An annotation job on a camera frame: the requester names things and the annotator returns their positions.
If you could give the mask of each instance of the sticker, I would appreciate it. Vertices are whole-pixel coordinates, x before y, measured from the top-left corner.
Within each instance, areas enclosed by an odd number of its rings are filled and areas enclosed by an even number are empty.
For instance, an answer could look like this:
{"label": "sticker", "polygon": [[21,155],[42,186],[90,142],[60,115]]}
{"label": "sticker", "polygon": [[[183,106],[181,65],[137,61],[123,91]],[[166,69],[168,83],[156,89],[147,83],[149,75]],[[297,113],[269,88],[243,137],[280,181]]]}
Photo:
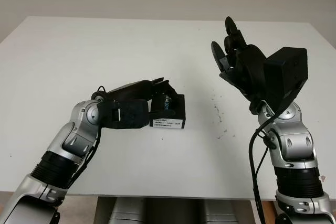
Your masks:
{"label": "sticker", "polygon": [[172,128],[172,129],[182,129],[182,119],[154,119],[153,127],[159,128]]}

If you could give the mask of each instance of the robotic arm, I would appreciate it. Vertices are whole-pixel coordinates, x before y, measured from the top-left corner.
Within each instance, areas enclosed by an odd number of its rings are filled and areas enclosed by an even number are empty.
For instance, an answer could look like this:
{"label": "robotic arm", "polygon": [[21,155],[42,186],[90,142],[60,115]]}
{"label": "robotic arm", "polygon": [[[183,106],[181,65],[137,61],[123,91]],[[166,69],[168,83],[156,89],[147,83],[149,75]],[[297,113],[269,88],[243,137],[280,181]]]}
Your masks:
{"label": "robotic arm", "polygon": [[173,110],[149,113],[148,100],[158,93],[172,100],[177,93],[168,80],[139,81],[110,92],[98,89],[78,103],[32,173],[10,198],[0,224],[56,224],[69,187],[85,170],[100,142],[101,128],[138,129],[150,119],[174,115]]}
{"label": "robotic arm", "polygon": [[329,196],[319,181],[313,139],[293,100],[308,78],[307,51],[284,47],[266,58],[254,45],[247,45],[230,17],[225,20],[228,36],[225,51],[212,42],[212,52],[220,77],[235,86],[250,101],[250,111],[258,115],[260,127],[249,145],[253,190],[261,223],[265,223],[260,200],[253,143],[262,133],[277,175],[276,199],[285,212],[278,224],[333,223]]}

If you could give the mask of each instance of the small black box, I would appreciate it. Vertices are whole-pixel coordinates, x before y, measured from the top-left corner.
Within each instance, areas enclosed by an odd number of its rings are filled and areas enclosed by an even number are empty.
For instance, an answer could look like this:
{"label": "small black box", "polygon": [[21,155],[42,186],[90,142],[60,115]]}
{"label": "small black box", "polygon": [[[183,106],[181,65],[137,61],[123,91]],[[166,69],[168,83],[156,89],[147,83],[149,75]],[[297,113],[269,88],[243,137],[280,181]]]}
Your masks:
{"label": "small black box", "polygon": [[184,95],[178,94],[177,99],[172,100],[166,94],[157,94],[152,98],[151,112],[163,110],[174,110],[174,116],[161,119],[150,119],[151,127],[183,129],[185,124],[185,103]]}

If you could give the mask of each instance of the table surface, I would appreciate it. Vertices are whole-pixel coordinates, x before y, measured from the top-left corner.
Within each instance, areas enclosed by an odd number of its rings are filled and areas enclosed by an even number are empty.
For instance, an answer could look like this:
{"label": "table surface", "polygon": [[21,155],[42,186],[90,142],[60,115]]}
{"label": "table surface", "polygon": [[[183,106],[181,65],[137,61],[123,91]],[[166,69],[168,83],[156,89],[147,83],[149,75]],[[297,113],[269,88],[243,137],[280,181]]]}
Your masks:
{"label": "table surface", "polygon": [[[237,25],[266,56],[283,46],[307,48],[309,79],[296,102],[314,139],[323,189],[336,199],[336,50],[306,23]],[[210,43],[224,36],[224,22],[28,17],[0,44],[0,190],[16,189],[73,106],[98,86],[165,77],[185,94],[185,129],[104,129],[69,192],[253,198],[248,142],[258,122],[249,102],[218,76]],[[264,148],[257,141],[256,163]],[[269,155],[258,178],[261,197],[274,199]]]}

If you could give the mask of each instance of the wire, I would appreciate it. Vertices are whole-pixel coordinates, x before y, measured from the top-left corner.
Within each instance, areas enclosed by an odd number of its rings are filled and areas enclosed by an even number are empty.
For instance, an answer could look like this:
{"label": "wire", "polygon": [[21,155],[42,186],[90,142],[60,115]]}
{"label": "wire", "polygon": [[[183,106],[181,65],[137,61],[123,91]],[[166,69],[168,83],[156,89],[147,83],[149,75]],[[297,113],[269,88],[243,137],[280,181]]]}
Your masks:
{"label": "wire", "polygon": [[99,88],[97,89],[97,91],[99,91],[101,88],[103,89],[104,92],[106,92],[104,86],[99,86]]}
{"label": "wire", "polygon": [[265,150],[265,152],[264,152],[264,154],[263,154],[263,157],[262,157],[261,160],[260,160],[260,163],[259,163],[258,168],[257,168],[257,170],[256,170],[256,176],[258,175],[258,171],[259,171],[259,169],[260,169],[260,167],[261,167],[261,164],[262,164],[263,161],[264,161],[264,158],[266,157],[267,152],[268,152],[268,147],[266,147],[266,150]]}
{"label": "wire", "polygon": [[98,127],[98,133],[97,133],[97,137],[96,137],[96,143],[94,146],[91,147],[91,149],[88,152],[88,155],[86,156],[82,166],[75,172],[75,174],[72,176],[69,184],[68,184],[68,189],[70,188],[70,186],[73,185],[73,183],[76,181],[76,179],[82,174],[82,172],[84,172],[84,170],[86,169],[86,167],[88,166],[89,162],[91,161],[91,159],[93,158],[93,156],[95,155],[98,145],[100,143],[100,136],[101,136],[101,127]]}
{"label": "wire", "polygon": [[282,113],[282,111],[276,113],[270,119],[266,120],[258,129],[256,129],[256,131],[254,132],[254,134],[251,137],[251,140],[250,140],[250,143],[249,143],[249,146],[248,146],[248,157],[249,157],[249,160],[250,160],[252,181],[253,181],[253,193],[254,193],[254,198],[255,198],[255,201],[256,201],[257,211],[258,211],[258,215],[259,215],[259,219],[261,221],[261,224],[266,224],[266,221],[265,221],[264,212],[262,210],[262,203],[261,203],[261,199],[260,199],[258,182],[257,182],[257,174],[256,174],[255,166],[254,166],[253,144],[254,144],[254,141],[255,141],[256,137],[258,136],[258,134],[260,132],[263,132],[264,134],[266,134],[265,131],[263,131],[263,129],[269,123],[273,122],[274,119],[276,119],[281,113]]}

